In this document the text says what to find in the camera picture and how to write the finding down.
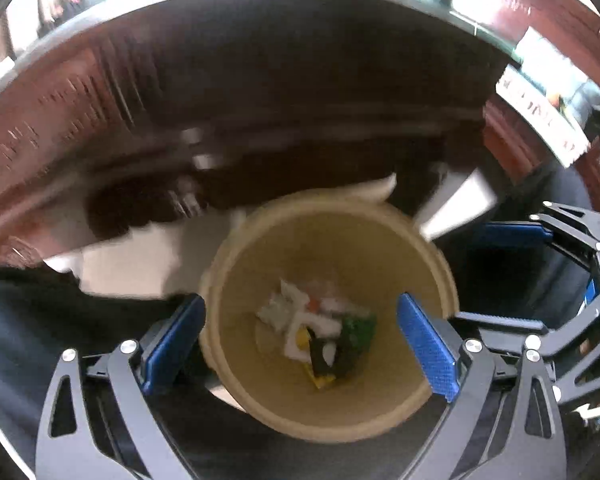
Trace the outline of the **beige round trash bin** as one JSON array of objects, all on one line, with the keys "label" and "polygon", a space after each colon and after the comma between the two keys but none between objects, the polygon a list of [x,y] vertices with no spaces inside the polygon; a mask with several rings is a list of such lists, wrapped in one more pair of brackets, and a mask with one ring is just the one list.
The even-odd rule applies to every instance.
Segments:
[{"label": "beige round trash bin", "polygon": [[[204,359],[249,415],[282,434],[376,437],[431,394],[398,325],[402,294],[436,318],[458,310],[442,252],[405,214],[332,192],[274,200],[230,232],[204,274]],[[360,356],[340,347],[346,315],[377,318]]]}]

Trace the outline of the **green crumpled paper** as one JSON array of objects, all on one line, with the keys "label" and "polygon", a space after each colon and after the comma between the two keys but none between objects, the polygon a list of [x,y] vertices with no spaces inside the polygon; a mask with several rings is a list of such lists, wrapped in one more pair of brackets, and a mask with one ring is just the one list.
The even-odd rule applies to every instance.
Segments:
[{"label": "green crumpled paper", "polygon": [[342,318],[340,347],[348,356],[360,356],[370,350],[375,337],[375,315],[346,315]]}]

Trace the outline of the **dark carved wooden table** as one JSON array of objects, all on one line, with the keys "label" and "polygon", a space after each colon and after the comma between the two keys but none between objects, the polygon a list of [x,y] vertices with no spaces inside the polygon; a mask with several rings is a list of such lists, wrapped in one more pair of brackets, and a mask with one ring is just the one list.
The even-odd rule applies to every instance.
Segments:
[{"label": "dark carved wooden table", "polygon": [[0,264],[389,174],[414,214],[485,148],[516,174],[544,148],[494,88],[529,27],[600,84],[600,15],[568,0],[491,38],[399,0],[95,6],[0,81]]}]

